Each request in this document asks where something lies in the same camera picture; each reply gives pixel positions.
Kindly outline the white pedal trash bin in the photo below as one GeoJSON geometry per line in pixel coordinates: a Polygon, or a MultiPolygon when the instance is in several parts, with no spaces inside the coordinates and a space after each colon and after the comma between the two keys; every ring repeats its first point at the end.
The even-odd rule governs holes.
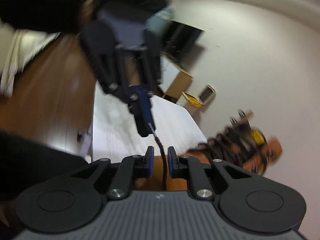
{"type": "Polygon", "coordinates": [[[198,96],[193,96],[187,92],[183,92],[182,95],[186,98],[189,105],[199,108],[212,100],[216,96],[216,91],[211,85],[206,85],[198,96]]]}

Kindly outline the white wooden tv cabinet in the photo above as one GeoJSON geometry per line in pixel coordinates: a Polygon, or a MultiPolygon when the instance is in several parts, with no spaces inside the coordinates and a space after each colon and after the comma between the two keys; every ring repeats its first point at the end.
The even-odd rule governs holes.
{"type": "Polygon", "coordinates": [[[193,77],[166,56],[160,58],[162,83],[158,85],[162,98],[179,99],[193,81],[193,77]]]}

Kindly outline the tan leather boot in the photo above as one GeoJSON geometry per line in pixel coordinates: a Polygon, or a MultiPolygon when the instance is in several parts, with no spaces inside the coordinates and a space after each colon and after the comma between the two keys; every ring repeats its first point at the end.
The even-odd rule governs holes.
{"type": "Polygon", "coordinates": [[[195,157],[203,164],[221,159],[249,172],[264,175],[268,165],[275,164],[283,153],[276,137],[266,139],[263,133],[249,124],[252,111],[238,111],[239,117],[230,118],[231,125],[215,137],[200,142],[179,157],[195,157]]]}

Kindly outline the dark brown shoelace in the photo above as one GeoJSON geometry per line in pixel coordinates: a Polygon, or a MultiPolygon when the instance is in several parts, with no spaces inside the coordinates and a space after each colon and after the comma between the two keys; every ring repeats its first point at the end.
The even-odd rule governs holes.
{"type": "Polygon", "coordinates": [[[157,187],[161,187],[163,191],[167,191],[167,175],[168,175],[168,165],[167,159],[164,153],[164,147],[157,136],[155,130],[151,123],[148,123],[155,142],[159,148],[160,155],[154,157],[154,164],[153,164],[153,175],[152,179],[154,182],[158,183],[157,187]]]}

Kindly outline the black flat television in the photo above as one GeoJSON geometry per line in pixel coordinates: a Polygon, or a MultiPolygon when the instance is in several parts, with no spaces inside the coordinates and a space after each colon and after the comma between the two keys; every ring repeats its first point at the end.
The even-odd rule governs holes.
{"type": "Polygon", "coordinates": [[[201,29],[171,21],[161,38],[162,51],[172,59],[181,61],[202,33],[201,29]]]}

